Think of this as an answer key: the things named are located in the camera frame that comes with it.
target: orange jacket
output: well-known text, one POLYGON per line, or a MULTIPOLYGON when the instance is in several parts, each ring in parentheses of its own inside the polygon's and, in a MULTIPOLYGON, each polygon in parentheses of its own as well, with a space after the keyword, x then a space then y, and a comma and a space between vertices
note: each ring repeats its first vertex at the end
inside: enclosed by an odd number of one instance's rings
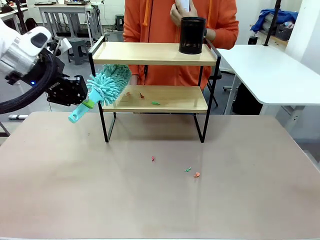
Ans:
MULTIPOLYGON (((171 20, 175 0, 125 0, 124 41, 135 43, 179 43, 180 28, 171 20)), ((236 0, 193 0, 199 17, 207 19, 207 28, 216 33, 213 45, 231 49, 237 40, 236 0)), ((139 85, 197 86, 199 66, 150 65, 145 79, 144 65, 131 65, 139 85)), ((201 88, 207 84, 211 67, 204 67, 201 88)))

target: green clip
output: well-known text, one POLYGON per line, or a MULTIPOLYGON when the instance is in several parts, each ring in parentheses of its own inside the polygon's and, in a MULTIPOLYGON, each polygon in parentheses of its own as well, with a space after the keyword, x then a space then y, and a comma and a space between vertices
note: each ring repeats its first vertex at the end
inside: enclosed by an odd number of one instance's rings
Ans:
POLYGON ((93 109, 94 108, 94 106, 95 106, 95 103, 92 101, 92 100, 84 100, 83 102, 82 102, 82 104, 83 105, 85 105, 86 107, 88 107, 88 108, 90 108, 90 109, 93 109))

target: blue cloth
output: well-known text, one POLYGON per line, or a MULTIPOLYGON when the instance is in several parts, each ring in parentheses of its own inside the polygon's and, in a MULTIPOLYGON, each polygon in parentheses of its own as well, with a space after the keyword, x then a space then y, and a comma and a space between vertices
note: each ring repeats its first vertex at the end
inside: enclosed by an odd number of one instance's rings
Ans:
MULTIPOLYGON (((262 28, 262 25, 264 24, 266 16, 268 14, 274 15, 275 12, 276 12, 275 9, 263 9, 261 11, 259 18, 258 18, 258 21, 256 22, 255 25, 253 25, 251 27, 251 31, 254 31, 255 33, 258 32, 262 28)), ((292 21, 293 23, 295 23, 297 20, 297 17, 298 17, 298 12, 279 10, 276 23, 277 24, 284 24, 289 21, 292 21)))

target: person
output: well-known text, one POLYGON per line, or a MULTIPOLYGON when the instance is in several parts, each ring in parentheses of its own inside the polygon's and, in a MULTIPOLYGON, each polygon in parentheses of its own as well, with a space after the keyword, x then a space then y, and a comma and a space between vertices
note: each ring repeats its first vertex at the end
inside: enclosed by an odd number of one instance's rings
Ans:
MULTIPOLYGON (((187 12, 180 0, 125 0, 125 42, 179 43, 183 17, 206 19, 206 39, 216 48, 231 49, 237 40, 236 0, 189 0, 187 12)), ((197 86, 199 66, 130 65, 132 85, 197 86)), ((203 79, 211 75, 203 68, 203 79)), ((204 89, 207 81, 201 81, 204 89)))

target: two-tier wooden shelf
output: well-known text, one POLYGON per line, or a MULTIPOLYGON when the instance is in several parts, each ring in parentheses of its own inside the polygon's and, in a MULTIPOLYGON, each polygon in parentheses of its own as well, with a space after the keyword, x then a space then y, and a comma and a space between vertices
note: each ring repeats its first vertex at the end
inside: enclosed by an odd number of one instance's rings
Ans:
POLYGON ((215 78, 218 76, 221 60, 219 52, 211 42, 207 41, 207 44, 203 45, 201 54, 188 55, 179 52, 178 43, 106 42, 103 36, 89 51, 89 60, 93 75, 96 74, 95 64, 200 66, 198 86, 128 85, 114 104, 101 106, 99 103, 99 111, 107 143, 110 140, 116 113, 193 114, 200 140, 205 141, 214 89, 211 90, 207 105, 200 88, 203 66, 215 66, 213 76, 215 78), (103 112, 111 112, 114 116, 109 133, 106 130, 103 112), (203 133, 200 131, 197 114, 206 114, 203 133))

